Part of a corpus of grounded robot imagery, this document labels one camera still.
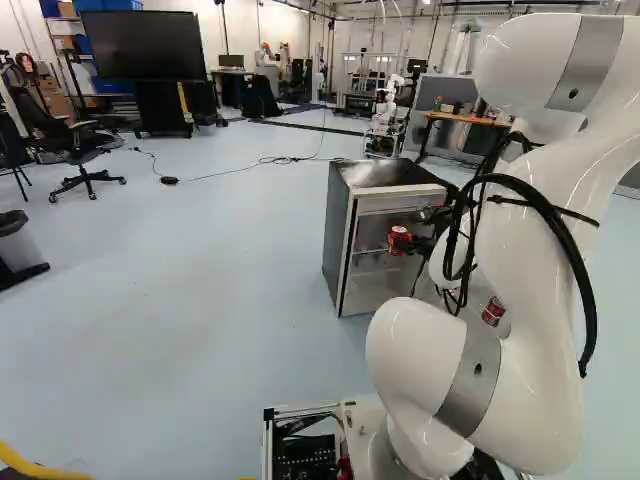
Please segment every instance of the large monitor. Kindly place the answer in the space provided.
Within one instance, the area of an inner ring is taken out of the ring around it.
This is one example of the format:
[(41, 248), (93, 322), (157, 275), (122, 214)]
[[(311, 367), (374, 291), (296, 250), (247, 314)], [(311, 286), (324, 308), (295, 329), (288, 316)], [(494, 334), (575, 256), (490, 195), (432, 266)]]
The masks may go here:
[(191, 12), (86, 11), (82, 23), (102, 78), (205, 80), (197, 17)]
[(244, 55), (218, 55), (218, 65), (222, 68), (244, 68)]
[(414, 110), (433, 109), (436, 97), (442, 97), (442, 103), (475, 103), (478, 91), (473, 77), (460, 75), (423, 75), (414, 101)]

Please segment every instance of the white robot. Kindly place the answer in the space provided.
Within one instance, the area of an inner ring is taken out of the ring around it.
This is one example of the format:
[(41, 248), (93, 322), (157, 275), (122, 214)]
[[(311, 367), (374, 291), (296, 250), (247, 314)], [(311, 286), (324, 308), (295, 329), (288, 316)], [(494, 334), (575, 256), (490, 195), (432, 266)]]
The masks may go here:
[(388, 122), (395, 115), (397, 107), (394, 102), (396, 98), (397, 88), (405, 84), (405, 79), (395, 73), (391, 74), (386, 88), (377, 88), (376, 96), (384, 94), (384, 101), (376, 103), (376, 113), (373, 116), (374, 121)]
[[(521, 156), (504, 173), (557, 207), (599, 220), (619, 180), (640, 161), (638, 51), (637, 17), (533, 14), (490, 35), (474, 72), (489, 104), (525, 118), (540, 108), (580, 112), (588, 122)], [(522, 200), (504, 186), (486, 188), (485, 200)], [(580, 255), (588, 257), (597, 226), (567, 215), (563, 220)], [(443, 258), (455, 240), (442, 235), (430, 259), (440, 286), (452, 285)], [(467, 243), (454, 248), (456, 271)], [(510, 335), (499, 339), (483, 325), (414, 299), (385, 303), (371, 322), (366, 348), (387, 413), (381, 432), (419, 478), (457, 472), (474, 446), (520, 472), (561, 472), (574, 461), (583, 429), (570, 263), (534, 208), (489, 201), (475, 260), (506, 308)]]

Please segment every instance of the power cable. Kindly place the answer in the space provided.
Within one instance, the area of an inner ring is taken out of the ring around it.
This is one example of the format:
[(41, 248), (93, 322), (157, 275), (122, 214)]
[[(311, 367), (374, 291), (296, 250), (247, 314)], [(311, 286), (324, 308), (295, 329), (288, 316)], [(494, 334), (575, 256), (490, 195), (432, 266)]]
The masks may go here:
[[(453, 221), (449, 229), (449, 235), (447, 237), (447, 245), (445, 249), (444, 262), (443, 262), (443, 275), (449, 280), (461, 280), (460, 293), (458, 298), (451, 295), (451, 300), (455, 303), (454, 314), (460, 312), (460, 309), (466, 306), (467, 297), (469, 291), (469, 281), (471, 278), (471, 272), (474, 269), (474, 257), (475, 257), (475, 238), (480, 222), (480, 215), (482, 214), (482, 206), (484, 203), (484, 188), (487, 184), (496, 184), (502, 187), (508, 188), (516, 194), (523, 197), (527, 204), (535, 209), (535, 211), (542, 217), (549, 229), (553, 232), (558, 243), (564, 252), (569, 265), (573, 271), (578, 290), (582, 298), (582, 307), (585, 316), (585, 330), (586, 339), (585, 345), (578, 361), (578, 368), (580, 370), (580, 376), (584, 378), (587, 375), (587, 364), (589, 363), (593, 352), (595, 351), (597, 334), (598, 334), (598, 315), (596, 310), (595, 296), (593, 294), (593, 288), (591, 286), (591, 280), (589, 273), (587, 272), (584, 260), (580, 253), (575, 239), (571, 235), (571, 232), (561, 214), (556, 207), (551, 204), (542, 193), (536, 190), (532, 185), (527, 182), (509, 175), (501, 173), (489, 173), (479, 175), (469, 181), (458, 193), (454, 208), (453, 208)], [(462, 217), (464, 211), (473, 205), (473, 190), (477, 185), (481, 185), (480, 198), (477, 203), (477, 207), (474, 211), (469, 212), (469, 244), (467, 252), (464, 257), (462, 266), (457, 272), (453, 271), (454, 256), (456, 250), (456, 243), (458, 241), (458, 234), (460, 232)]]
[[(322, 118), (322, 135), (320, 137), (320, 143), (318, 144), (318, 147), (316, 148), (315, 152), (311, 155), (308, 155), (306, 157), (294, 157), (294, 156), (266, 156), (266, 157), (260, 157), (258, 158), (258, 160), (255, 163), (251, 163), (247, 166), (244, 167), (240, 167), (240, 168), (233, 168), (233, 169), (229, 169), (229, 170), (223, 170), (221, 172), (214, 172), (214, 173), (209, 173), (206, 175), (201, 175), (198, 177), (193, 177), (193, 178), (189, 178), (186, 179), (184, 181), (186, 182), (195, 182), (198, 180), (204, 180), (207, 178), (213, 178), (213, 177), (220, 177), (223, 175), (229, 175), (232, 173), (239, 173), (239, 172), (245, 172), (247, 170), (251, 170), (254, 169), (256, 167), (260, 167), (263, 165), (269, 165), (269, 164), (273, 164), (273, 165), (289, 165), (292, 163), (299, 163), (299, 162), (306, 162), (306, 161), (320, 161), (320, 162), (327, 162), (327, 161), (332, 161), (332, 160), (344, 160), (343, 157), (333, 157), (333, 158), (317, 158), (318, 154), (320, 153), (320, 150), (322, 149), (322, 145), (324, 143), (324, 137), (325, 137), (325, 133), (326, 131), (324, 130), (325, 125), (326, 125), (326, 121), (327, 121), (327, 108), (325, 106), (324, 108), (324, 113), (323, 113), (323, 118)], [(141, 153), (143, 155), (147, 155), (149, 158), (151, 158), (153, 160), (152, 164), (151, 164), (151, 169), (153, 170), (153, 173), (155, 173), (157, 176), (159, 177), (166, 177), (167, 175), (164, 173), (159, 172), (158, 170), (156, 170), (156, 162), (158, 160), (158, 157), (151, 152), (147, 152), (144, 150), (140, 150), (139, 147), (132, 147), (132, 148), (128, 148), (127, 150), (130, 151), (134, 151), (134, 152), (138, 152)]]

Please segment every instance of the black cable on floor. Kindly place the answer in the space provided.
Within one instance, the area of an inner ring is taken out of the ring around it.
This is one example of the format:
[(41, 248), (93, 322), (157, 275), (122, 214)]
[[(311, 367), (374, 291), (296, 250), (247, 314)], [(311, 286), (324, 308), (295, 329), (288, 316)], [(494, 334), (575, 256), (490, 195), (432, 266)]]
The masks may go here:
[[(322, 117), (322, 128), (324, 128), (326, 121), (327, 121), (327, 110), (328, 108), (324, 108), (324, 113), (323, 113), (323, 117)], [(321, 137), (320, 137), (320, 143), (318, 144), (318, 147), (316, 148), (315, 153), (313, 153), (312, 155), (306, 156), (306, 157), (293, 157), (293, 156), (268, 156), (268, 157), (260, 157), (258, 159), (258, 161), (256, 163), (252, 163), (250, 165), (247, 165), (245, 167), (241, 167), (241, 168), (234, 168), (234, 169), (230, 169), (230, 170), (223, 170), (221, 172), (215, 172), (215, 173), (210, 173), (207, 175), (201, 175), (199, 177), (194, 177), (194, 178), (189, 178), (186, 179), (184, 181), (186, 182), (195, 182), (197, 180), (204, 180), (206, 178), (212, 178), (212, 177), (220, 177), (223, 175), (229, 175), (232, 173), (239, 173), (239, 172), (245, 172), (247, 170), (251, 170), (253, 168), (256, 167), (260, 167), (263, 165), (269, 165), (269, 164), (274, 164), (274, 165), (289, 165), (291, 163), (299, 163), (299, 162), (306, 162), (306, 161), (321, 161), (321, 162), (327, 162), (327, 161), (332, 161), (332, 160), (344, 160), (343, 157), (333, 157), (333, 158), (316, 158), (318, 156), (318, 154), (320, 153), (320, 150), (322, 150), (322, 145), (324, 143), (324, 137), (325, 137), (325, 131), (322, 131)], [(156, 170), (156, 161), (157, 161), (157, 156), (151, 152), (145, 152), (143, 150), (140, 150), (139, 147), (132, 147), (132, 148), (128, 148), (127, 150), (131, 150), (131, 151), (135, 151), (138, 153), (142, 153), (143, 155), (147, 155), (150, 158), (153, 159), (153, 162), (151, 164), (151, 168), (153, 170), (153, 173), (155, 173), (156, 175), (158, 175), (159, 177), (164, 177), (165, 174), (162, 174), (160, 172), (158, 172)]]

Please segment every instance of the wooden desk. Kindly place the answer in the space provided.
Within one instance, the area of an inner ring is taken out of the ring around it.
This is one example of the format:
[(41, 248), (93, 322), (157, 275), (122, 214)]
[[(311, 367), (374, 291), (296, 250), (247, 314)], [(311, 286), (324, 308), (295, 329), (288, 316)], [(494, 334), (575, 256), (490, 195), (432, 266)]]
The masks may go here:
[(424, 112), (424, 116), (427, 118), (427, 126), (424, 129), (424, 138), (422, 139), (422, 144), (420, 145), (420, 156), (417, 160), (418, 163), (420, 163), (425, 157), (427, 141), (429, 140), (429, 136), (431, 135), (433, 123), (436, 120), (454, 120), (457, 122), (471, 123), (473, 125), (485, 125), (487, 127), (496, 128), (511, 128), (512, 126), (511, 123), (499, 122), (497, 120), (492, 120), (486, 117), (474, 117), (472, 115), (428, 111)]

